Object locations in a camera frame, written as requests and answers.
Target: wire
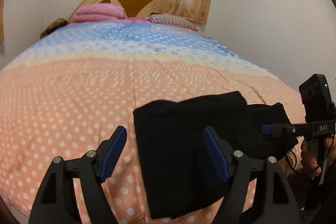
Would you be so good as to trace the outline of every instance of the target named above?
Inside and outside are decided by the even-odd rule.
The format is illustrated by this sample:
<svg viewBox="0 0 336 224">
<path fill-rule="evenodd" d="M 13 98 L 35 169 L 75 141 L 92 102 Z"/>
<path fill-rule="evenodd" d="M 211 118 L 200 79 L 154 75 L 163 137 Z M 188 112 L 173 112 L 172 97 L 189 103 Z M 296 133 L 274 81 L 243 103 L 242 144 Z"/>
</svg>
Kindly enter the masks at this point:
<svg viewBox="0 0 336 224">
<path fill-rule="evenodd" d="M 298 172 L 297 170 L 295 170 L 296 165 L 297 165 L 297 157 L 296 157 L 295 153 L 294 153 L 292 150 L 289 150 L 288 153 L 292 153 L 292 155 L 294 155 L 294 159 L 295 159 L 295 165 L 294 165 L 294 167 L 292 167 L 292 165 L 291 165 L 291 163 L 290 163 L 290 161 L 289 161 L 289 159 L 288 159 L 287 153 L 286 153 L 287 163 L 288 163 L 290 169 L 292 170 L 292 172 L 290 173 L 289 176 L 291 176 L 293 173 L 296 173 L 296 174 L 298 174 L 298 175 L 302 175 L 302 176 L 304 176 L 304 175 L 310 175 L 310 174 L 314 173 L 317 169 L 319 169 L 319 168 L 323 165 L 323 163 L 325 162 L 325 160 L 328 158 L 329 153 L 330 153 L 330 151 L 331 151 L 332 148 L 333 148 L 333 144 L 334 144 L 334 140 L 335 140 L 335 135 L 331 135 L 331 136 L 333 136 L 333 140 L 332 140 L 332 142 L 331 142 L 331 146 L 330 146 L 330 148 L 328 149 L 328 153 L 327 153 L 327 155 L 324 157 L 324 159 L 322 160 L 322 162 L 318 163 L 317 167 L 316 167 L 315 169 L 313 169 L 313 170 L 312 170 L 311 172 L 309 172 L 309 173 L 302 174 L 301 172 Z"/>
</svg>

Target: black cloth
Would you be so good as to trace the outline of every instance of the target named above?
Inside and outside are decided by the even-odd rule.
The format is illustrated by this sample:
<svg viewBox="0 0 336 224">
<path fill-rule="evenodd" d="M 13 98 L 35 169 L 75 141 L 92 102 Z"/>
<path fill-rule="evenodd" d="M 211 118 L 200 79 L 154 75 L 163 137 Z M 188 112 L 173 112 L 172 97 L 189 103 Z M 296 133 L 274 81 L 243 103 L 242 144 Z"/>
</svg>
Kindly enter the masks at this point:
<svg viewBox="0 0 336 224">
<path fill-rule="evenodd" d="M 177 218 L 207 207 L 227 190 L 216 175 L 202 132 L 213 126 L 234 150 L 282 158 L 296 137 L 272 139 L 261 126 L 290 123 L 283 105 L 247 105 L 239 92 L 182 102 L 153 101 L 133 112 L 142 177 L 151 217 Z"/>
</svg>

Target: bedspread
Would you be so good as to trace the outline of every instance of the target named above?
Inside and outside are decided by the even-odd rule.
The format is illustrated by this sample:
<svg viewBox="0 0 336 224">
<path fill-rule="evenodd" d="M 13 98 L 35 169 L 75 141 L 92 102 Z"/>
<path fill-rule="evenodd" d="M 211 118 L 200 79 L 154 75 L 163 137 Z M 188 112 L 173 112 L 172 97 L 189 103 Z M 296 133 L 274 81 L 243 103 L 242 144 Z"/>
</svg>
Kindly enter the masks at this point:
<svg viewBox="0 0 336 224">
<path fill-rule="evenodd" d="M 281 102 L 291 122 L 305 121 L 297 91 L 205 35 L 109 21 L 58 29 L 0 72 L 0 195 L 28 216 L 55 156 L 81 157 L 123 125 L 126 146 L 102 185 L 119 223 L 211 223 L 220 200 L 175 220 L 150 218 L 133 110 L 157 99 L 235 90 L 248 104 Z M 295 152 L 300 162 L 299 146 Z M 75 191 L 89 222 L 78 180 Z M 255 181 L 245 209 L 254 192 Z"/>
</svg>

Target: metal screw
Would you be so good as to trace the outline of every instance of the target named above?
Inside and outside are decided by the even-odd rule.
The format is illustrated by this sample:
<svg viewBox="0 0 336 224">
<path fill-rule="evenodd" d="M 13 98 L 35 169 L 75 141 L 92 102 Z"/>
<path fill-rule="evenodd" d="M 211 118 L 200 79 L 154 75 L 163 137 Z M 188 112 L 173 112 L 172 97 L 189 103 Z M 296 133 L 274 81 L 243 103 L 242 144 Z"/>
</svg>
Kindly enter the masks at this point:
<svg viewBox="0 0 336 224">
<path fill-rule="evenodd" d="M 86 153 L 86 156 L 89 158 L 93 158 L 96 155 L 96 151 L 90 150 L 89 152 Z"/>
<path fill-rule="evenodd" d="M 244 153 L 240 150 L 236 150 L 235 152 L 233 152 L 233 155 L 237 158 L 241 158 L 242 156 L 244 156 Z"/>
<path fill-rule="evenodd" d="M 62 161 L 62 158 L 61 158 L 60 156 L 55 157 L 55 158 L 53 159 L 53 162 L 56 163 L 56 164 L 60 163 L 61 161 Z"/>
<path fill-rule="evenodd" d="M 277 159 L 274 158 L 273 156 L 270 156 L 270 157 L 268 157 L 268 161 L 269 161 L 270 163 L 274 164 L 274 163 L 277 162 Z"/>
</svg>

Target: hand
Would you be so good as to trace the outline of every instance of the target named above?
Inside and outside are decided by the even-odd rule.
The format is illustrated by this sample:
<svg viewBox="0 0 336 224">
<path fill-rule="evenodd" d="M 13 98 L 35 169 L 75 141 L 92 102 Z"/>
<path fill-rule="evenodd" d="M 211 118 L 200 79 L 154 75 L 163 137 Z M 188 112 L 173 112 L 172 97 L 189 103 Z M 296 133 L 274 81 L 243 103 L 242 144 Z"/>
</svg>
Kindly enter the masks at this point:
<svg viewBox="0 0 336 224">
<path fill-rule="evenodd" d="M 324 139 L 324 146 L 326 149 L 330 149 L 331 143 L 333 140 L 334 136 L 329 136 Z M 310 173 L 312 172 L 316 167 L 317 167 L 317 160 L 313 156 L 312 152 L 308 150 L 308 142 L 306 140 L 303 141 L 301 145 L 301 157 L 302 157 L 302 166 L 303 166 L 303 171 L 305 173 Z M 336 140 L 334 140 L 333 147 L 330 150 L 330 153 L 328 155 L 327 159 L 327 167 L 329 167 L 333 161 L 336 158 Z M 316 171 L 314 171 L 311 176 L 316 177 L 321 173 L 321 168 L 318 168 Z"/>
</svg>

